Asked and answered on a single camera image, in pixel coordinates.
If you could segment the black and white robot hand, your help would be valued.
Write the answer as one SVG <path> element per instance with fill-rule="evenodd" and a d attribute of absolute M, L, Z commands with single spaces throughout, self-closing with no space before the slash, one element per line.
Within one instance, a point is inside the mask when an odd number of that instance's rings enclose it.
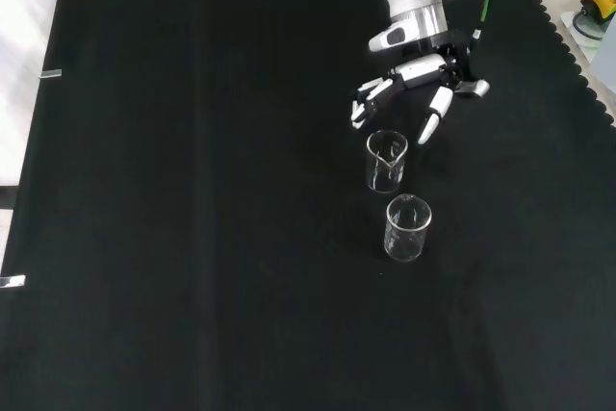
<path fill-rule="evenodd" d="M 419 56 L 387 71 L 379 78 L 358 88 L 351 104 L 351 125 L 360 129 L 391 100 L 407 90 L 425 85 L 439 85 L 427 109 L 416 144 L 426 144 L 447 114 L 456 95 L 483 97 L 490 85 L 471 72 L 471 45 L 459 30 L 421 39 L 402 48 L 416 51 Z"/>

